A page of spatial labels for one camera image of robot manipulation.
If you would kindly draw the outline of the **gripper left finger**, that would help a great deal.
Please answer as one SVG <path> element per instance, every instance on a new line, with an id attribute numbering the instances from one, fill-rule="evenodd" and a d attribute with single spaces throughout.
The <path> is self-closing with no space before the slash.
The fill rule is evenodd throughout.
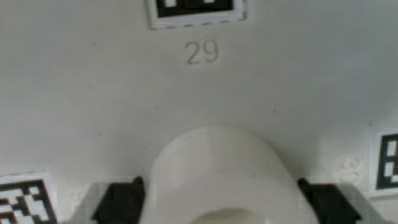
<path id="1" fill-rule="evenodd" d="M 146 199 L 145 179 L 113 183 L 93 214 L 98 224 L 139 224 Z"/>

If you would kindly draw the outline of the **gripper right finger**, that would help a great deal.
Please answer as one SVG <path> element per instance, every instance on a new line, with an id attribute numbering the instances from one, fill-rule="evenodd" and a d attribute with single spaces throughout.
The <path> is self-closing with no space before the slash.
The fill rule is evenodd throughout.
<path id="1" fill-rule="evenodd" d="M 358 224 L 361 214 L 335 184 L 313 184 L 297 180 L 301 192 L 312 205 L 320 224 Z"/>

